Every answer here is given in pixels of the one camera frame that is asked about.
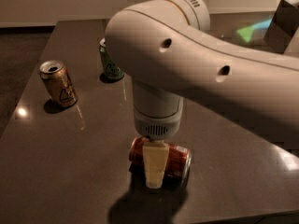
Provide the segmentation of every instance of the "floor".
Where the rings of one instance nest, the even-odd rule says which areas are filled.
[[[53,27],[0,29],[0,137]]]

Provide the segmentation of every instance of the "gray table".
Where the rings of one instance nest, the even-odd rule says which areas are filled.
[[[131,80],[99,80],[104,27],[57,24],[40,62],[66,63],[78,102],[56,110],[36,66],[17,106],[30,118],[14,114],[0,140],[0,223],[255,223],[299,210],[299,170],[275,146],[187,100],[171,141],[192,151],[188,182],[147,189],[128,161],[138,136]]]

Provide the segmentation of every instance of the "vent grille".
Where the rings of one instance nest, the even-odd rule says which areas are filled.
[[[150,125],[146,127],[146,132],[150,135],[164,135],[168,132],[168,129],[164,126],[156,126],[156,125]]]
[[[196,0],[188,0],[194,7],[199,7],[200,4]]]

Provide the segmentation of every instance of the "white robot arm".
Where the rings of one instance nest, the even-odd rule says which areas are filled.
[[[133,79],[136,129],[151,139],[174,135],[183,96],[298,148],[299,60],[223,42],[208,29],[203,0],[153,0],[111,19],[107,51]]]

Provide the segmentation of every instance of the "metal can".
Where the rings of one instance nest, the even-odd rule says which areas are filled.
[[[39,75],[51,100],[59,107],[69,107],[77,101],[77,95],[66,66],[61,61],[47,61],[40,65]]]
[[[101,61],[103,65],[103,72],[105,78],[108,79],[109,81],[118,81],[122,79],[124,73],[109,58],[104,38],[100,41],[99,49],[100,49]]]
[[[145,137],[135,138],[129,155],[129,160],[136,166],[143,167],[142,147],[149,139]],[[165,167],[165,175],[177,179],[184,179],[189,171],[192,154],[186,147],[168,144],[169,155]]]

